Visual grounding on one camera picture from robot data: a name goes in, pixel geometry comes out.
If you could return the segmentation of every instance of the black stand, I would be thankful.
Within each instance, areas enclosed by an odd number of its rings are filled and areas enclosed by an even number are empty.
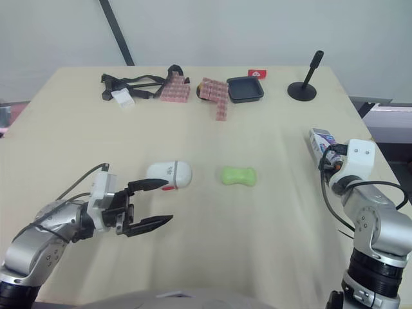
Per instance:
[[[288,94],[292,98],[298,101],[311,101],[316,97],[316,89],[309,84],[309,80],[315,69],[319,66],[322,57],[323,51],[318,50],[310,63],[310,69],[308,75],[304,79],[304,82],[293,82],[289,85]]]

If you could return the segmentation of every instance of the white tag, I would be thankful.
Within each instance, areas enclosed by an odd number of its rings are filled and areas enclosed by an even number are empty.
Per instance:
[[[120,105],[121,108],[135,105],[135,101],[130,96],[129,90],[127,88],[123,88],[118,91],[112,91],[111,95],[113,95],[113,98],[115,98],[116,102],[118,103],[118,105]]]

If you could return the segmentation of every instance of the pink packaged item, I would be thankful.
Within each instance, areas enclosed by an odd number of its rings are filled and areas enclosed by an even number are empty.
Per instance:
[[[217,121],[226,121],[228,90],[229,85],[226,82],[218,82],[206,77],[201,82],[199,97],[218,103],[216,107]]]
[[[191,87],[185,84],[185,77],[173,72],[171,80],[166,84],[160,95],[160,100],[164,102],[186,103],[189,98]]]

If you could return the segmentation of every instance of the black bag strap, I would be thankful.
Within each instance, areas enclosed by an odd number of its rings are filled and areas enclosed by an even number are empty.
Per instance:
[[[179,75],[183,75],[182,68],[179,67],[177,64],[173,64],[172,66],[170,66],[170,68],[167,70],[167,77],[165,79],[163,77],[155,76],[151,74],[142,75],[134,79],[129,79],[129,78],[118,79],[108,74],[102,74],[100,82],[103,82],[104,85],[106,86],[106,89],[102,93],[102,98],[103,100],[109,101],[113,98],[113,96],[111,95],[112,91],[121,90],[123,88],[127,88],[132,97],[138,97],[138,98],[144,98],[144,99],[149,99],[150,97],[157,98],[162,94],[163,88],[172,78],[173,72],[178,72]],[[129,83],[138,82],[142,79],[151,79],[154,82],[147,83],[147,84],[132,84],[132,85],[129,84]],[[135,89],[135,88],[142,88],[142,87],[148,87],[148,86],[160,86],[160,87],[159,89],[157,89],[155,93],[147,91],[147,90]]]

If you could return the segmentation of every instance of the wire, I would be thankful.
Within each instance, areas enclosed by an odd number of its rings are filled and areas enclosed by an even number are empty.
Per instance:
[[[330,151],[331,146],[329,146],[328,148],[325,149],[325,151],[323,152],[322,158],[321,158],[321,164],[320,164],[320,168],[321,168],[321,189],[322,189],[322,195],[323,195],[323,199],[324,202],[326,204],[326,207],[328,208],[328,210],[330,211],[330,213],[332,214],[332,216],[334,216],[339,222],[341,222],[345,227],[347,227],[348,229],[350,229],[352,232],[355,231],[355,229],[345,220],[343,220],[333,209],[332,206],[330,205],[329,199],[328,199],[328,195],[326,194],[326,188],[325,188],[325,181],[324,181],[324,165],[325,165],[325,161],[326,161],[326,155],[328,154],[328,152]]]
[[[39,229],[43,229],[47,232],[50,232],[50,230],[48,230],[47,228],[43,227],[40,223],[42,223],[46,218],[50,217],[52,214],[55,214],[56,212],[58,212],[59,210],[61,210],[67,203],[74,201],[78,198],[81,198],[82,196],[89,196],[90,192],[87,193],[80,193],[78,195],[72,196],[71,198],[69,198],[68,200],[62,202],[60,205],[56,206],[56,208],[52,209],[51,211],[47,212],[46,214],[42,215],[40,218],[36,219],[35,221],[29,223],[27,226],[25,226],[23,229],[20,230],[19,233],[17,233],[17,235],[15,236],[15,238],[13,238],[13,241],[15,241],[22,233],[24,233],[26,230],[28,230],[29,228],[31,228],[32,226],[38,227]],[[63,236],[61,236],[60,234],[58,234],[58,237],[61,239],[65,239]]]
[[[395,188],[398,188],[399,190],[401,190],[401,191],[404,193],[404,200],[402,201],[402,203],[400,203],[400,204],[397,206],[397,210],[401,209],[401,208],[402,208],[403,206],[405,206],[406,203],[409,201],[409,197],[408,197],[408,195],[407,195],[406,190],[405,190],[404,188],[402,188],[400,185],[398,185],[398,184],[396,184],[396,183],[393,183],[393,182],[383,182],[383,181],[380,181],[380,180],[374,180],[374,181],[371,181],[371,182],[357,182],[357,183],[353,183],[353,184],[351,184],[351,185],[349,185],[349,186],[346,187],[345,193],[348,192],[350,189],[353,189],[354,187],[358,187],[358,186],[360,186],[360,185],[389,185],[389,186],[391,186],[391,187],[395,187]]]
[[[92,172],[96,171],[97,169],[102,168],[102,171],[108,171],[109,170],[109,164],[108,163],[101,163],[99,165],[94,166],[94,168],[90,169],[89,171],[86,172],[83,176],[81,176],[73,185],[71,185],[67,190],[65,190],[62,194],[60,194],[57,198],[57,200],[61,200],[63,197],[65,197],[71,190],[73,190],[80,182],[82,182],[87,176],[89,176]]]
[[[46,227],[43,227],[42,225],[34,225],[33,223],[31,223],[29,225],[31,225],[33,227],[37,227],[40,230],[45,230],[46,232],[52,233],[53,235],[55,235],[58,238],[60,238],[61,240],[63,240],[65,243],[69,243],[69,241],[65,237],[61,236],[59,233],[55,232],[54,230],[47,229]]]
[[[345,236],[348,236],[349,238],[351,238],[351,239],[353,239],[353,237],[352,236],[350,236],[349,234],[347,234],[347,233],[345,233],[345,232],[343,232],[343,231],[341,231],[341,230],[337,230],[338,232],[341,232],[342,234],[344,234]]]

